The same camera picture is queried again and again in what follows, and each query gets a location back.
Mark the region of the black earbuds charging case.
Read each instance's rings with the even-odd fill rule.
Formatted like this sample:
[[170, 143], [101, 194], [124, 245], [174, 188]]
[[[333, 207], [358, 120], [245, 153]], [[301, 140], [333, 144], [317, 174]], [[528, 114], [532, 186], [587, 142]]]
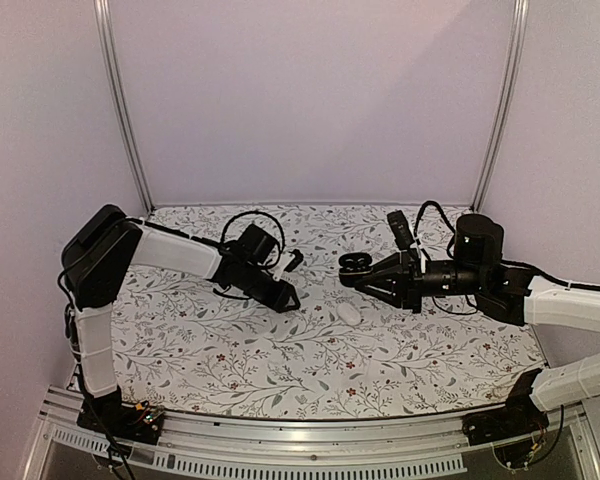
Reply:
[[365, 252], [341, 255], [338, 260], [340, 283], [347, 288], [352, 288], [357, 281], [372, 272], [372, 262], [371, 255]]

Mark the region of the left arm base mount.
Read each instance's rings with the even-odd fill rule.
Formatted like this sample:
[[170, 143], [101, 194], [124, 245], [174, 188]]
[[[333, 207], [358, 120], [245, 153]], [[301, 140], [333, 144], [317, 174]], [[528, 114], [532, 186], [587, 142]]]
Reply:
[[115, 438], [156, 445], [164, 420], [163, 406], [153, 406], [148, 401], [126, 404], [117, 390], [98, 398], [85, 394], [77, 425]]

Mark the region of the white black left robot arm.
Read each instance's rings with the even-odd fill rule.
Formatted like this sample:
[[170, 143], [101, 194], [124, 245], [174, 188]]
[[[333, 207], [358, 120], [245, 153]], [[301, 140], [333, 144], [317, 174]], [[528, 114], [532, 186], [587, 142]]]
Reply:
[[80, 389], [91, 419], [108, 434], [128, 426], [126, 408], [111, 395], [119, 386], [114, 372], [113, 304], [132, 266], [180, 272], [211, 282], [220, 293], [237, 289], [246, 299], [277, 312], [299, 309], [300, 300], [283, 274], [303, 260], [287, 252], [283, 235], [273, 237], [249, 225], [235, 240], [189, 235], [127, 216], [118, 206], [102, 207], [61, 253], [57, 277], [67, 298], [65, 334], [80, 368]]

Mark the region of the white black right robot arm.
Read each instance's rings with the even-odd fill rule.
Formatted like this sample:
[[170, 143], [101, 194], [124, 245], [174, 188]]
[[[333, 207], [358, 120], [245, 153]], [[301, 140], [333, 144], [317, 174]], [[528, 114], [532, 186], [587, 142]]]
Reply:
[[[557, 279], [502, 256], [504, 229], [481, 214], [457, 219], [449, 260], [419, 251], [404, 214], [388, 216], [398, 250], [374, 262], [367, 253], [339, 259], [343, 286], [418, 313], [426, 297], [471, 296], [486, 317], [509, 325], [554, 325], [600, 333], [600, 285]], [[497, 415], [497, 427], [517, 436], [545, 412], [600, 395], [600, 353], [558, 368], [522, 374]]]

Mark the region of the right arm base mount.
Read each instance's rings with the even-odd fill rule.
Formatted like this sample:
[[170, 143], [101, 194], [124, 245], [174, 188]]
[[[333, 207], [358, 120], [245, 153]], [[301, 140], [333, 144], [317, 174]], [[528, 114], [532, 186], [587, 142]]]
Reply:
[[531, 400], [532, 384], [541, 372], [540, 368], [524, 372], [516, 380], [503, 406], [462, 417], [462, 432], [470, 445], [529, 434], [549, 426], [547, 414]]

